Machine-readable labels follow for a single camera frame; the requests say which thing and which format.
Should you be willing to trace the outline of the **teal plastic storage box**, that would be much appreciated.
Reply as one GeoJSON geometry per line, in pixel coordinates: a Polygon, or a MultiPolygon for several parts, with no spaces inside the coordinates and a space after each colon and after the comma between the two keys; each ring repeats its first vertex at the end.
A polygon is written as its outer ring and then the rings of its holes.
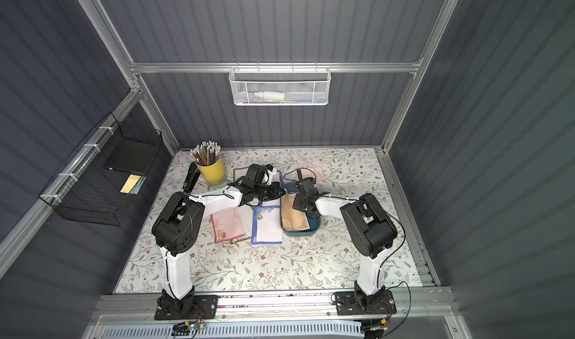
{"type": "Polygon", "coordinates": [[[295,183],[285,183],[283,189],[286,194],[281,202],[281,229],[288,236],[313,235],[320,227],[320,218],[293,208],[298,193],[295,183]]]}

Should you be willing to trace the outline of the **beige ornate stationery paper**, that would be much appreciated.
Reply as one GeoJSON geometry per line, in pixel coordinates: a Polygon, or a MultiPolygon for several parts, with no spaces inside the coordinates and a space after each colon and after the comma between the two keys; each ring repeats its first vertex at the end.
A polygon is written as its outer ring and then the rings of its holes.
{"type": "Polygon", "coordinates": [[[287,232],[301,232],[310,228],[306,214],[293,208],[295,197],[295,194],[286,194],[282,199],[282,226],[287,232]]]}

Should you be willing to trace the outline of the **red bordered stationery paper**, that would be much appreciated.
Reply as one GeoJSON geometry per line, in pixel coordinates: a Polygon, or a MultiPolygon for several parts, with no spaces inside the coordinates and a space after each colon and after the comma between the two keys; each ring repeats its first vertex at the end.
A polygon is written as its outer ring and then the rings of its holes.
{"type": "Polygon", "coordinates": [[[243,219],[238,208],[228,208],[211,215],[214,242],[230,242],[245,237],[243,219]]]}

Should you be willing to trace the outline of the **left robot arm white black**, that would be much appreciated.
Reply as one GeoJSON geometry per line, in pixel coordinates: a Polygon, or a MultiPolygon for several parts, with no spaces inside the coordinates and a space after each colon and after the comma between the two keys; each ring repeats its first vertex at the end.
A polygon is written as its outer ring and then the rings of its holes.
{"type": "Polygon", "coordinates": [[[190,250],[199,237],[204,219],[221,210],[250,205],[254,200],[274,201],[285,194],[278,169],[256,164],[222,189],[192,194],[185,188],[173,193],[151,230],[165,262],[163,300],[173,307],[193,301],[190,250]]]}

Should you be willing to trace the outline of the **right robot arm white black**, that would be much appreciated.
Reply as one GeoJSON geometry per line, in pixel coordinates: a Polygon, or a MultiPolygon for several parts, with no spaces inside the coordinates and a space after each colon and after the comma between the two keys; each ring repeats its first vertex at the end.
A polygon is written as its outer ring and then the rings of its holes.
{"type": "Polygon", "coordinates": [[[296,169],[296,194],[293,208],[313,216],[332,216],[346,224],[356,250],[361,254],[359,276],[354,284],[356,303],[370,306],[383,298],[380,282],[383,265],[393,254],[398,228],[377,198],[364,194],[358,198],[333,196],[319,192],[316,180],[305,178],[296,169]]]}

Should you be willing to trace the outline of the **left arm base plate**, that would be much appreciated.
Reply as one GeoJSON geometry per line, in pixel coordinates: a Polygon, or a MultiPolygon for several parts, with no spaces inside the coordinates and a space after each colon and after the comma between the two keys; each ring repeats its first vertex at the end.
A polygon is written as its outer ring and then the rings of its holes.
{"type": "Polygon", "coordinates": [[[154,319],[167,320],[204,320],[214,319],[218,307],[218,296],[215,295],[188,295],[183,299],[175,299],[163,293],[158,298],[154,319]]]}

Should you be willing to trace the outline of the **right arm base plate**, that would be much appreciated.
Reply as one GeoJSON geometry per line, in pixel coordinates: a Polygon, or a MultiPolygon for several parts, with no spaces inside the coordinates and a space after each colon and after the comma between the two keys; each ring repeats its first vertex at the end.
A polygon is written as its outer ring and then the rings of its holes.
{"type": "Polygon", "coordinates": [[[367,296],[364,292],[356,290],[339,291],[332,294],[331,297],[335,304],[335,309],[339,316],[351,315],[380,315],[390,317],[397,313],[395,300],[392,293],[388,290],[377,292],[374,295],[367,296]]]}

